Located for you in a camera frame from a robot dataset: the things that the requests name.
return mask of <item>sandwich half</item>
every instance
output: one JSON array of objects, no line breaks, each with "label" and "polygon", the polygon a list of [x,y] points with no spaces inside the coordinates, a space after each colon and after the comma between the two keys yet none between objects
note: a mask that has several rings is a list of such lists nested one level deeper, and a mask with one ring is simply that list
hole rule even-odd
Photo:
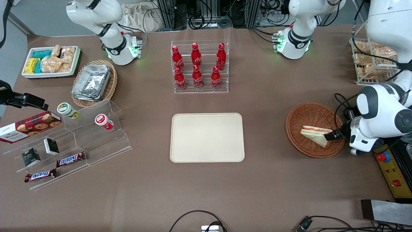
[{"label": "sandwich half", "polygon": [[300,130],[300,133],[305,136],[306,138],[312,140],[319,146],[326,148],[326,145],[328,144],[328,141],[326,140],[324,134],[330,133],[332,130],[330,129],[324,129],[324,128],[319,128],[319,127],[314,127],[314,126],[309,126],[305,125],[303,128]]}]

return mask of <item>wicker basket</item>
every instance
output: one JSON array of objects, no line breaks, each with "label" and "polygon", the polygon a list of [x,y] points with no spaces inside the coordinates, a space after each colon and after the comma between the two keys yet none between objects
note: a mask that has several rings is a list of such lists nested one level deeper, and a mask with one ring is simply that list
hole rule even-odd
[{"label": "wicker basket", "polygon": [[[316,102],[305,102],[295,106],[286,118],[286,133],[292,144],[304,154],[314,158],[327,158],[336,155],[345,144],[344,139],[329,141],[326,148],[300,134],[304,125],[326,129],[335,129],[334,112],[325,105]],[[337,116],[338,126],[342,120]]]},{"label": "wicker basket", "polygon": [[[116,73],[116,70],[113,67],[113,65],[111,63],[109,63],[108,61],[106,61],[106,60],[96,60],[96,61],[92,61],[92,62],[88,63],[87,65],[89,65],[89,64],[106,65],[106,66],[108,66],[112,69],[112,72],[110,73],[110,77],[109,77],[110,79],[107,83],[107,86],[106,86],[106,89],[105,89],[102,100],[112,98],[113,94],[115,93],[115,89],[116,89],[116,85],[117,85],[117,73]],[[83,69],[84,69],[84,67],[77,74],[75,82],[73,83],[73,86],[75,86],[77,80],[79,79],[80,73],[83,71]],[[81,107],[88,107],[88,106],[91,106],[94,103],[96,103],[96,102],[93,102],[93,101],[86,101],[86,100],[77,99],[73,95],[72,95],[72,98],[73,98],[73,101],[76,103],[76,105],[81,106]]]}]

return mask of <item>snickers bar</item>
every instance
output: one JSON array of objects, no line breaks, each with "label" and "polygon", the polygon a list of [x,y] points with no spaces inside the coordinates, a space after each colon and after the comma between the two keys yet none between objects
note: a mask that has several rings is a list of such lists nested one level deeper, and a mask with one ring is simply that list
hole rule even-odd
[{"label": "snickers bar", "polygon": [[53,170],[50,170],[47,172],[27,174],[26,177],[24,178],[24,182],[28,183],[28,182],[32,182],[36,180],[45,180],[45,179],[56,178],[56,177],[57,177],[57,171],[54,168]]},{"label": "snickers bar", "polygon": [[57,162],[56,168],[58,168],[62,165],[65,165],[65,164],[76,162],[76,161],[81,160],[81,159],[85,159],[85,158],[86,158],[86,154],[84,152],[80,152],[78,154],[75,154],[74,156],[70,156],[70,157],[67,157],[65,159],[56,161]]}]

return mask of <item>beige tray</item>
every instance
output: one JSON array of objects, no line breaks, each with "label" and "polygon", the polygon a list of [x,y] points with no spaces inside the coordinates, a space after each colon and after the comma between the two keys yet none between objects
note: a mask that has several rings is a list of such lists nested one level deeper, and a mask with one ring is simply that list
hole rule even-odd
[{"label": "beige tray", "polygon": [[174,163],[241,162],[244,158],[240,114],[173,116],[170,160]]},{"label": "beige tray", "polygon": [[[88,63],[87,65],[89,65],[89,64],[106,65],[106,66],[108,66],[112,69],[112,72],[110,73],[110,77],[109,77],[110,79],[107,83],[102,101],[105,100],[105,99],[112,98],[113,94],[115,93],[115,89],[116,89],[116,85],[117,85],[117,73],[116,73],[116,70],[113,67],[113,65],[110,62],[106,61],[106,60],[96,60],[96,61],[92,61],[92,62]],[[84,67],[77,74],[76,79],[73,83],[73,86],[75,86],[77,80],[79,79],[80,73],[83,71],[83,69],[84,69]],[[91,106],[94,103],[96,103],[96,102],[93,102],[93,101],[86,101],[86,100],[77,99],[73,95],[72,95],[72,98],[73,98],[73,101],[76,103],[76,105],[81,106],[81,107],[88,107],[88,106]]]}]

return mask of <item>cookie box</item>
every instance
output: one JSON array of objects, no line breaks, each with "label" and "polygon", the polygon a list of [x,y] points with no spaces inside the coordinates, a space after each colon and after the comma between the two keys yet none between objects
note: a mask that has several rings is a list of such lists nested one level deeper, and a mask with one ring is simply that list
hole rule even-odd
[{"label": "cookie box", "polygon": [[59,125],[61,119],[58,115],[44,111],[0,128],[0,141],[14,143]]}]

